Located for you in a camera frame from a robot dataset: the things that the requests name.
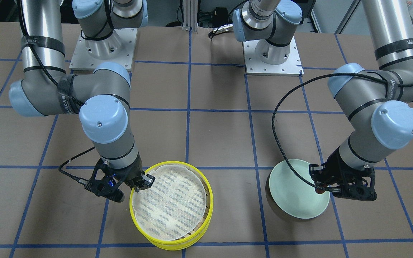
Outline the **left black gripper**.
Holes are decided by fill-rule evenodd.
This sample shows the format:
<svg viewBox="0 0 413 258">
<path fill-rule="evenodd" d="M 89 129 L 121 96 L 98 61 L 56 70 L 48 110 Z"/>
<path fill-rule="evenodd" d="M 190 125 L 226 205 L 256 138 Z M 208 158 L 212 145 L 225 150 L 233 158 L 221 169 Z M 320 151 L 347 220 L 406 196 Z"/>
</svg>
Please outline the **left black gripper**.
<svg viewBox="0 0 413 258">
<path fill-rule="evenodd" d="M 336 149 L 321 165 L 310 164 L 309 173 L 316 188 L 330 191 L 334 197 L 360 201 L 374 201 L 374 168 L 356 170 L 348 166 Z"/>
</svg>

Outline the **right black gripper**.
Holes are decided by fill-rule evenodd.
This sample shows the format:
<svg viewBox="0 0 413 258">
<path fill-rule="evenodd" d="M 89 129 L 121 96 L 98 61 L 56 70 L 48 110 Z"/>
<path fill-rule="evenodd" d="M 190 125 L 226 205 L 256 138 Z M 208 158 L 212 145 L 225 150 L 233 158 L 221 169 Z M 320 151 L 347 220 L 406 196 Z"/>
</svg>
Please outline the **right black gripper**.
<svg viewBox="0 0 413 258">
<path fill-rule="evenodd" d="M 145 174 L 142 169 L 140 155 L 126 168 L 114 169 L 106 165 L 101 159 L 96 163 L 92 177 L 85 183 L 85 189 L 111 201 L 123 202 L 124 194 L 119 187 L 122 183 L 128 185 L 135 192 L 147 190 L 152 187 L 156 178 Z"/>
</svg>

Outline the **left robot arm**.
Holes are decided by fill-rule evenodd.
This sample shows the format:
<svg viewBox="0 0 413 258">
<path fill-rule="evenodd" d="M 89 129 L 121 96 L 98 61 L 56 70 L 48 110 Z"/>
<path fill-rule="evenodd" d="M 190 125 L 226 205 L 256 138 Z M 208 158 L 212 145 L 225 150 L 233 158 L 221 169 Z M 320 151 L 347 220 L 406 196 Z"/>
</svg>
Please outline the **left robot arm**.
<svg viewBox="0 0 413 258">
<path fill-rule="evenodd" d="M 374 165 L 413 139 L 413 24 L 404 0 L 364 0 L 378 70 L 345 64 L 330 75 L 308 80 L 277 103 L 271 126 L 287 168 L 318 194 L 374 201 Z M 354 131 L 321 165 L 306 165 L 306 179 L 291 165 L 275 129 L 275 116 L 294 91 L 323 78 Z"/>
</svg>

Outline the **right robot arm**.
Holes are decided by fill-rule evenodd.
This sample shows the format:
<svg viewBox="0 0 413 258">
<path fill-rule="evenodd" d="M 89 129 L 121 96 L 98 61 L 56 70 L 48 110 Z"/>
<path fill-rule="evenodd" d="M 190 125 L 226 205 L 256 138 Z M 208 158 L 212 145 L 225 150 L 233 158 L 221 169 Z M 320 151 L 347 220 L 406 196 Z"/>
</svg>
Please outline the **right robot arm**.
<svg viewBox="0 0 413 258">
<path fill-rule="evenodd" d="M 130 127 L 130 75 L 116 62 L 97 65 L 90 75 L 67 75 L 59 0 L 17 0 L 24 79 L 12 83 L 10 104 L 21 116 L 78 114 L 100 159 L 90 179 L 58 170 L 87 191 L 122 202 L 121 184 L 136 192 L 155 177 L 142 168 Z"/>
</svg>

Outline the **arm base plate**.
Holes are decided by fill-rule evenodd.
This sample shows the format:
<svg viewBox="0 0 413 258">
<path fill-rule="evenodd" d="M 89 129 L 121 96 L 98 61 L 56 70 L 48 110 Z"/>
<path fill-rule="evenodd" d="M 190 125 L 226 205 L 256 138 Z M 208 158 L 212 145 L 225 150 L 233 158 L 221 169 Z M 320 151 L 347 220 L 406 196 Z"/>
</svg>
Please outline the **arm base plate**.
<svg viewBox="0 0 413 258">
<path fill-rule="evenodd" d="M 266 40 L 243 42 L 246 73 L 265 76 L 302 76 L 303 65 L 295 38 L 289 45 L 277 47 Z"/>
<path fill-rule="evenodd" d="M 137 28 L 118 28 L 107 39 L 94 41 L 80 34 L 74 49 L 70 69 L 92 71 L 103 62 L 115 62 L 132 70 L 136 50 Z"/>
</svg>

